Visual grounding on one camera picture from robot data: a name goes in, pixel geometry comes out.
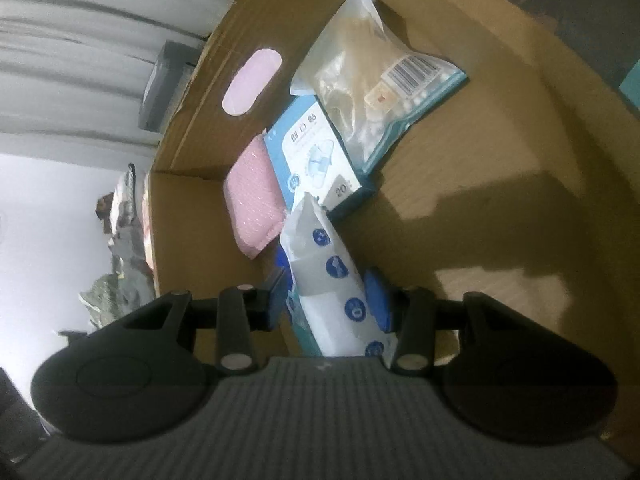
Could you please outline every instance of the cardboard box wall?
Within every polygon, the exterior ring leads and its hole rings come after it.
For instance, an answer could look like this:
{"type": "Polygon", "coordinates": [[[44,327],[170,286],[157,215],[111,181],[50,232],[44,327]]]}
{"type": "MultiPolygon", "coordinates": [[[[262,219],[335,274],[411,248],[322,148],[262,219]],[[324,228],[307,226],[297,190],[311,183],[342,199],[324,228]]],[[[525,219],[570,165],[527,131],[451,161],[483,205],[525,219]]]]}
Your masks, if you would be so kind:
{"type": "MultiPolygon", "coordinates": [[[[251,261],[239,252],[222,180],[284,110],[293,72],[343,1],[236,0],[209,38],[150,180],[160,292],[188,288],[201,298],[262,281],[272,253],[251,261]],[[222,96],[259,48],[278,51],[282,66],[248,113],[228,116],[222,96]]],[[[377,196],[337,225],[347,247],[398,285],[455,299],[482,290],[594,352],[621,385],[610,441],[632,457],[640,449],[638,119],[505,0],[381,1],[396,34],[451,59],[470,82],[386,158],[377,196]]],[[[286,324],[255,337],[263,358],[294,346],[286,324]]],[[[212,340],[201,345],[211,352],[212,340]]]]}

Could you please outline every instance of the ribbed gray surface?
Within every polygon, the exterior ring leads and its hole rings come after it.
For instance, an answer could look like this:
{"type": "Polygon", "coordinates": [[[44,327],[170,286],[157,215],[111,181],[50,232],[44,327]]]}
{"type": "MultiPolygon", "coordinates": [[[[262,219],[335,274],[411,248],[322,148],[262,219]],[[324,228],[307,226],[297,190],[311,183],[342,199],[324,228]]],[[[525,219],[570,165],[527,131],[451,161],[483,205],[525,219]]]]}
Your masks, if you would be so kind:
{"type": "Polygon", "coordinates": [[[377,359],[273,358],[222,382],[197,416],[157,438],[91,446],[52,438],[20,470],[31,479],[622,479],[597,439],[522,447],[491,439],[424,380],[377,359]]]}

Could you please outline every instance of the transparent plastic bag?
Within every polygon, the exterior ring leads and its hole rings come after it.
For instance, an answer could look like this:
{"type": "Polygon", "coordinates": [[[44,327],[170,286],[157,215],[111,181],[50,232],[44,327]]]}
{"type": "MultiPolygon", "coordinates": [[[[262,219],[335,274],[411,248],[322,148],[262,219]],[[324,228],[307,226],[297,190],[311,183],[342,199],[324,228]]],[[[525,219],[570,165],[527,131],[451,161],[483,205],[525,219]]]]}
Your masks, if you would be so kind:
{"type": "Polygon", "coordinates": [[[411,124],[465,79],[455,65],[405,47],[371,0],[346,0],[306,54],[290,93],[318,96],[354,169],[368,175],[411,124]]]}

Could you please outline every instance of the blue and white box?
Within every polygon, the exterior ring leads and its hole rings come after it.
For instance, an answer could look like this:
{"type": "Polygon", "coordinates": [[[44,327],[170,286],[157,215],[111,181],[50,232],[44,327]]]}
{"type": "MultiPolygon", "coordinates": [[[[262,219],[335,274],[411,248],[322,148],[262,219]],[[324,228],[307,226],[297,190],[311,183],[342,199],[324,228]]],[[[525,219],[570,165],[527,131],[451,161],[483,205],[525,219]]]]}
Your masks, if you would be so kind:
{"type": "Polygon", "coordinates": [[[289,212],[306,192],[328,211],[347,202],[351,208],[374,192],[353,171],[316,96],[297,97],[264,141],[289,212]]]}

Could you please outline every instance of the curtain fold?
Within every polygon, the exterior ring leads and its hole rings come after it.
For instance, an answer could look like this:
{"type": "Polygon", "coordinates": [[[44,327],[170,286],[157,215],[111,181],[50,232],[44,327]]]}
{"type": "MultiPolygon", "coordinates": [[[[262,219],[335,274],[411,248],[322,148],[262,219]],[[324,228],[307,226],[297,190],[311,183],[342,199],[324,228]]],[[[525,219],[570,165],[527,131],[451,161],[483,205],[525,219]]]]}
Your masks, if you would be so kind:
{"type": "Polygon", "coordinates": [[[150,165],[137,127],[166,40],[202,46],[233,0],[0,0],[0,152],[150,165]]]}

